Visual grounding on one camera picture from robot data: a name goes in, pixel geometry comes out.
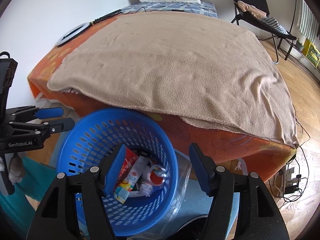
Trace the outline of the white gloved left hand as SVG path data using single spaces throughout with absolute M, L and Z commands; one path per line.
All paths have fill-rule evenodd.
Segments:
M 13 156 L 9 163 L 9 180 L 12 184 L 20 183 L 25 176 L 22 158 L 26 156 L 25 152 L 20 152 Z

